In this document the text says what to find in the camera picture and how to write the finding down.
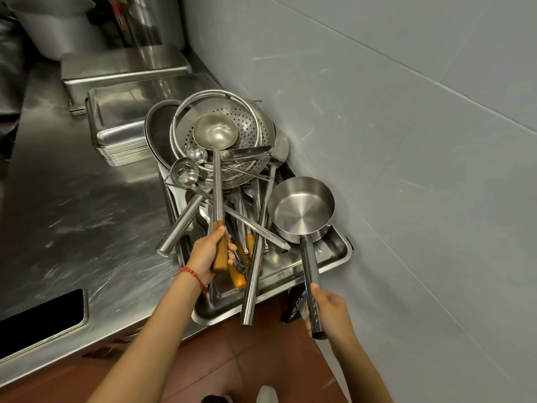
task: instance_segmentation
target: scratched metal surface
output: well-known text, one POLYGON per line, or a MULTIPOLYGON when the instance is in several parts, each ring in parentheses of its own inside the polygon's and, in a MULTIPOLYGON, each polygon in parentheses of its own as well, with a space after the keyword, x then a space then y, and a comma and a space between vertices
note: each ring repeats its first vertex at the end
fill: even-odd
POLYGON ((147 318, 179 268, 155 252, 169 226, 155 162, 106 165, 87 118, 68 112, 59 66, 37 64, 0 213, 0 319, 82 287, 89 320, 0 364, 0 386, 147 318))

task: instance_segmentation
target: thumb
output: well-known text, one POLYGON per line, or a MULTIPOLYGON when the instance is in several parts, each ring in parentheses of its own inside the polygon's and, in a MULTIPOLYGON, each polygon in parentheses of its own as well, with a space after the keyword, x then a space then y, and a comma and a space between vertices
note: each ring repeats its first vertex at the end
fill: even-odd
POLYGON ((214 245, 216 245, 218 243, 218 241, 222 238, 222 236, 224 236, 225 234, 225 226, 221 226, 219 227, 217 230, 215 230, 214 232, 212 232, 209 236, 208 236, 208 239, 211 243, 213 243, 214 245))
POLYGON ((320 288, 318 284, 312 283, 312 294, 315 301, 319 304, 319 307, 322 307, 325 304, 330 304, 328 292, 320 288))

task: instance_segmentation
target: red bracelet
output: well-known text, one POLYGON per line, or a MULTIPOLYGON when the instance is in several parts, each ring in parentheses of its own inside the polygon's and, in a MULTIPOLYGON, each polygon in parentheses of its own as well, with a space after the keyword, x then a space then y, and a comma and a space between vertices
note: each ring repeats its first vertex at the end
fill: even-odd
POLYGON ((207 286, 205 284, 203 284, 203 282, 199 278, 197 272, 195 272, 194 270, 192 270, 192 269, 190 269, 188 267, 183 267, 182 269, 179 270, 179 274, 181 274, 183 271, 186 271, 187 273, 190 273, 192 276, 194 276, 196 278, 196 280, 198 280, 198 283, 200 284, 202 293, 207 294, 209 292, 209 289, 207 288, 207 286))

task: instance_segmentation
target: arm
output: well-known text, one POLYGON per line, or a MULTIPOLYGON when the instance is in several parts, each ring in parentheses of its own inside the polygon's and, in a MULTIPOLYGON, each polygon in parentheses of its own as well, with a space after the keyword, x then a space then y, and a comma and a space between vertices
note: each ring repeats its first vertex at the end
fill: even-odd
MULTIPOLYGON (((379 372, 358 342, 345 300, 312 284, 321 323, 341 366, 353 403, 393 403, 379 372)), ((309 316, 306 326, 311 332, 309 316)))
MULTIPOLYGON (((211 282, 209 270, 216 244, 225 234, 222 227, 199 239, 187 266, 205 285, 211 282)), ((235 246, 228 245, 230 250, 235 246)), ((232 263, 233 254, 228 263, 232 263)), ((149 318, 143 330, 106 375, 88 403, 153 403, 161 399, 168 371, 175 358, 181 336, 201 292, 198 280, 189 273, 180 274, 149 318)))

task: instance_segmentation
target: person's left hand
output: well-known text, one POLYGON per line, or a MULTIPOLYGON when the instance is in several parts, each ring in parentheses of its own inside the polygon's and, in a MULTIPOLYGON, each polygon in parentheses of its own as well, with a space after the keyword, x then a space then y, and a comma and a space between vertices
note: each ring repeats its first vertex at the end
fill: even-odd
MULTIPOLYGON (((216 256, 216 244, 225 234, 225 227, 221 226, 209 236, 196 240, 192 247, 192 252, 190 253, 190 258, 186 266, 194 270, 205 285, 208 285, 214 277, 211 271, 211 264, 213 264, 214 257, 216 256)), ((228 243, 228 250, 237 250, 237 246, 228 243)), ((228 265, 231 265, 235 255, 231 252, 228 252, 228 255, 228 265)))

